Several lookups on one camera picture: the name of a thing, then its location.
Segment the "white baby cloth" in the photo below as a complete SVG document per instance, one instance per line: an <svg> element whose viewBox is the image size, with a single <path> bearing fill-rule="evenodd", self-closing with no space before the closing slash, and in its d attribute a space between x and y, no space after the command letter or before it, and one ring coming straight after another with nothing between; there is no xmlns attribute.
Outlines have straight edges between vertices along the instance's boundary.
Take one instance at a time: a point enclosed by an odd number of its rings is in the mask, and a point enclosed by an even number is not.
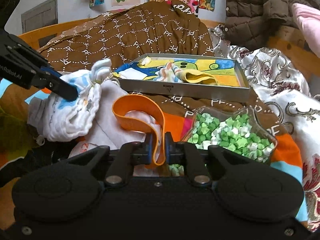
<svg viewBox="0 0 320 240"><path fill-rule="evenodd" d="M91 70L78 70L61 79L73 85L78 96L73 101L51 93L46 99L29 102L27 124L49 141L67 142L87 135L99 109L101 84L111 77L110 59L97 61Z"/></svg>

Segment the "orange elastic band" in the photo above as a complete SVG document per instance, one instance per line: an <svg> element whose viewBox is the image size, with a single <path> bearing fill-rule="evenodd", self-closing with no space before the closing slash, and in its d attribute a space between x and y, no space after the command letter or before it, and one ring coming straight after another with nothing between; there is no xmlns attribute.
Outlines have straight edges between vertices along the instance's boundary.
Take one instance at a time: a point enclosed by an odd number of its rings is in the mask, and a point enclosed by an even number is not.
<svg viewBox="0 0 320 240"><path fill-rule="evenodd" d="M147 122L127 116L126 114L131 111L144 112L152 116L157 124L159 124L160 132L157 132L154 127ZM162 166L166 161L165 117L159 105L146 96L129 94L119 97L113 103L112 112L124 130L150 133L155 136L155 141L152 143L151 161L147 165L147 168Z"/></svg>

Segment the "bag of green paper stars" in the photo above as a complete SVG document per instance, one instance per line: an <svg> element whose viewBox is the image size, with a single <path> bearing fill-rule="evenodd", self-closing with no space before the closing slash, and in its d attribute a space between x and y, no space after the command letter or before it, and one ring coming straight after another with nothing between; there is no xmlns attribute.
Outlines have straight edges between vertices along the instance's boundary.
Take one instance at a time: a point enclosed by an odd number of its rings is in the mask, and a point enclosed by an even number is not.
<svg viewBox="0 0 320 240"><path fill-rule="evenodd" d="M213 107L196 109L183 141L200 150L210 145L221 146L259 163L268 163L277 139L260 126L253 107L225 112Z"/></svg>

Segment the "colourful cartoon monkey bedsheet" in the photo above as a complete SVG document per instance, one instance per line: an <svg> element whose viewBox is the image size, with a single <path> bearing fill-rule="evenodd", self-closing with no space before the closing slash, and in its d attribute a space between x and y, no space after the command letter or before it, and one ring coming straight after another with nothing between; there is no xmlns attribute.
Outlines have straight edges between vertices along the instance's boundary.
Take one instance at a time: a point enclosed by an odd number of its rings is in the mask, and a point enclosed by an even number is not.
<svg viewBox="0 0 320 240"><path fill-rule="evenodd" d="M7 80L1 81L1 165L26 155L27 150L36 143L44 143L35 127L27 124L29 102L32 98L46 99L49 96L47 90L25 90L15 84L9 84ZM240 110L242 105L236 102L210 101L206 99L192 99L182 96L150 95L164 112L165 129L172 133L174 140L180 140L189 131L194 111L197 107L213 106L223 111L234 112ZM263 128L274 128L273 136L278 145L271 165L281 171L294 176L299 181L303 180L303 163L300 149L285 130L283 125L277 122L275 114L262 103L257 94L251 93L253 108L259 124Z"/></svg>

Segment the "metal tray with cartoon print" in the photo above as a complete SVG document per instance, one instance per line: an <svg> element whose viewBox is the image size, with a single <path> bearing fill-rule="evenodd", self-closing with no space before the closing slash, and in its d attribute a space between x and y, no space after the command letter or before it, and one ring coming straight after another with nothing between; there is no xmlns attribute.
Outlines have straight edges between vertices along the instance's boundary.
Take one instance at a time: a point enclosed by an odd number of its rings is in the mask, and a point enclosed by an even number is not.
<svg viewBox="0 0 320 240"><path fill-rule="evenodd" d="M128 92L247 102L250 86L236 60L188 54L144 54L114 70Z"/></svg>

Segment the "brown PF patterned blanket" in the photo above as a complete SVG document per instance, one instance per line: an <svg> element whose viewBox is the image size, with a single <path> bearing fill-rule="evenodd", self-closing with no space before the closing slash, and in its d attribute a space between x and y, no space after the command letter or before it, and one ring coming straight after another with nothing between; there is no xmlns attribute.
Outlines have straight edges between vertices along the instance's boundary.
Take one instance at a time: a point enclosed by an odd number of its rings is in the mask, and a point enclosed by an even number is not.
<svg viewBox="0 0 320 240"><path fill-rule="evenodd" d="M274 136L286 133L278 119L279 109L268 103L258 85L271 76L271 64L259 63L245 48L231 47L214 35L198 18L184 12L184 6L148 2L63 31L39 49L58 71L90 69L98 60L110 59L116 69L147 53L216 56L237 60L252 86L248 105L259 123Z"/></svg>

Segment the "white floral satin quilt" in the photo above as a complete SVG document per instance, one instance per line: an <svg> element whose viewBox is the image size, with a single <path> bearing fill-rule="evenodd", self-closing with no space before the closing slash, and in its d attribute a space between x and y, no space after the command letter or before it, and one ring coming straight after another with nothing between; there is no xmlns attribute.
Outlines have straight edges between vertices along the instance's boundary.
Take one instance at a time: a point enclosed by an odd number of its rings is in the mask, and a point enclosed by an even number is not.
<svg viewBox="0 0 320 240"><path fill-rule="evenodd" d="M319 228L319 96L311 96L303 76L281 51L250 51L225 40L224 27L209 29L215 56L235 59L255 92L255 112L275 120L267 130L278 140L274 168L294 176L305 197L297 219L310 231Z"/></svg>

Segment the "brown quilted puffer jacket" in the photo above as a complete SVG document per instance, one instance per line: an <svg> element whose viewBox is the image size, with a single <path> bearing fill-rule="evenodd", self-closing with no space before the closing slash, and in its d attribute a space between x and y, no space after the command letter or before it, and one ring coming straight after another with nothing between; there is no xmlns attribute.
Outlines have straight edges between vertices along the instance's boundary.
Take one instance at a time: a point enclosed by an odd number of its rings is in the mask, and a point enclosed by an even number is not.
<svg viewBox="0 0 320 240"><path fill-rule="evenodd" d="M226 39L250 50L266 46L268 37L282 25L297 27L294 3L319 9L318 0L226 0Z"/></svg>

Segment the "pink folded cloth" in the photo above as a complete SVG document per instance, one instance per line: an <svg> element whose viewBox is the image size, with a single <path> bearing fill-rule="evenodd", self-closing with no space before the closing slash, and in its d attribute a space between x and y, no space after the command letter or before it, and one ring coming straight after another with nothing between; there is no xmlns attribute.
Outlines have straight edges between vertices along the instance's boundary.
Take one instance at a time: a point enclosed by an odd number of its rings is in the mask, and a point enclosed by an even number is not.
<svg viewBox="0 0 320 240"><path fill-rule="evenodd" d="M319 57L320 15L319 10L304 4L292 5L293 19L302 32L309 48Z"/></svg>

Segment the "grey wall panel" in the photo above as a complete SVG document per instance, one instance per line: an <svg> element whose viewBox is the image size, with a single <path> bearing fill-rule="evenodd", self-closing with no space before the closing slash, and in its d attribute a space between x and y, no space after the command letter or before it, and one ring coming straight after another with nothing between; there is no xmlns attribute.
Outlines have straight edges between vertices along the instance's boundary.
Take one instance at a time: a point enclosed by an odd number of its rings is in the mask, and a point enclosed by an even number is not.
<svg viewBox="0 0 320 240"><path fill-rule="evenodd" d="M58 24L57 0L47 0L21 14L22 33Z"/></svg>

